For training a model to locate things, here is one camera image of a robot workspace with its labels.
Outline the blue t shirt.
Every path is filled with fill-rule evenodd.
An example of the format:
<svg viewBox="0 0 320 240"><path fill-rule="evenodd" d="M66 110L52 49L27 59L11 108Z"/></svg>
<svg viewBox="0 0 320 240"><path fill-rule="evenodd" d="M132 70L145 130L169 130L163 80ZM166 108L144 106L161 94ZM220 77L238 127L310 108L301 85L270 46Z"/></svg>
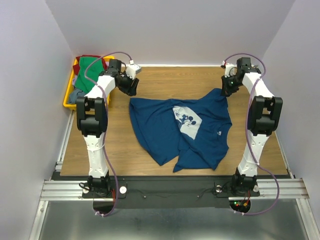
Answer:
<svg viewBox="0 0 320 240"><path fill-rule="evenodd" d="M160 166L178 158L175 173L215 170L229 150L232 126L221 92L214 88L200 99L131 98L129 116L137 141Z"/></svg>

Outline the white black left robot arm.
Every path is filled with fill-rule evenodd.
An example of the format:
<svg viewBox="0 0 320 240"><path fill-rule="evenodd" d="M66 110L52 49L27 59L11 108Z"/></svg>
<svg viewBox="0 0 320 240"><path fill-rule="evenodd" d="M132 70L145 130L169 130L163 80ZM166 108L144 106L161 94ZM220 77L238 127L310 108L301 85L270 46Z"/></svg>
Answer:
<svg viewBox="0 0 320 240"><path fill-rule="evenodd" d="M137 74L142 69L130 59L129 64L122 70L124 63L118 59L111 59L107 69L99 73L98 80L93 80L88 76L88 70L97 62L98 60L94 60L84 72L84 77L91 81L94 87L85 96L78 97L75 102L77 128L84 138L89 161L87 183L81 183L80 187L85 194L107 197L114 193L106 163L107 96L115 88L128 96L135 96L139 83Z"/></svg>

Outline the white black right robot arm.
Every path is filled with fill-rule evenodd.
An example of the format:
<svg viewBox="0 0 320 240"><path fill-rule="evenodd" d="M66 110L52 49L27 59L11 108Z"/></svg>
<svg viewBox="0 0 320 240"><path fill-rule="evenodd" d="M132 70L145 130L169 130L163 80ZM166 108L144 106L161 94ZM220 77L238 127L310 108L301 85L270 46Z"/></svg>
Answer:
<svg viewBox="0 0 320 240"><path fill-rule="evenodd" d="M236 64L226 60L221 64L224 69L221 95L229 97L242 86L250 94L245 118L246 146L230 182L231 192L235 195L258 191L258 169L262 168L260 158L266 142L278 128L283 107L283 99L274 96L265 85L265 71L254 66L251 58L246 54Z"/></svg>

